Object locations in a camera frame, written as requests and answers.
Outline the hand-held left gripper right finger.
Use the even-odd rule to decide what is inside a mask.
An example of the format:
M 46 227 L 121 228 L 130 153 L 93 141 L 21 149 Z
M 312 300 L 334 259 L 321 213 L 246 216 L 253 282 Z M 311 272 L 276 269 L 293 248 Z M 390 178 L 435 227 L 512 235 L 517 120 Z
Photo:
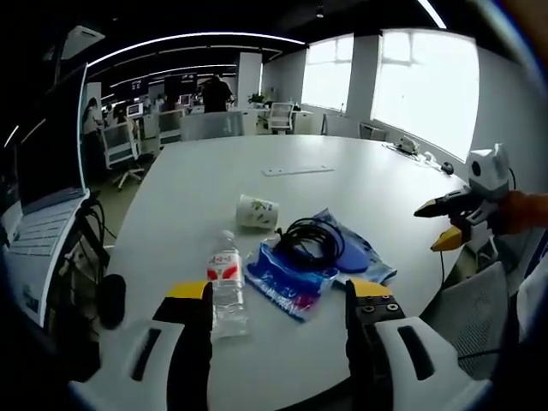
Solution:
M 390 289 L 345 283 L 346 355 L 353 410 L 473 410 L 491 388 L 459 367 L 457 352 Z

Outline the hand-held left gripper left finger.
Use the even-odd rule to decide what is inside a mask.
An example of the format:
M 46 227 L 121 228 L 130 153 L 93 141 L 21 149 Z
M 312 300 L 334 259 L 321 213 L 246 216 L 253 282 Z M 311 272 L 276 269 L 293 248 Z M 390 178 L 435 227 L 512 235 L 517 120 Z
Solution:
M 119 330 L 99 369 L 71 390 L 86 410 L 207 410 L 213 289 L 179 283 L 153 319 Z

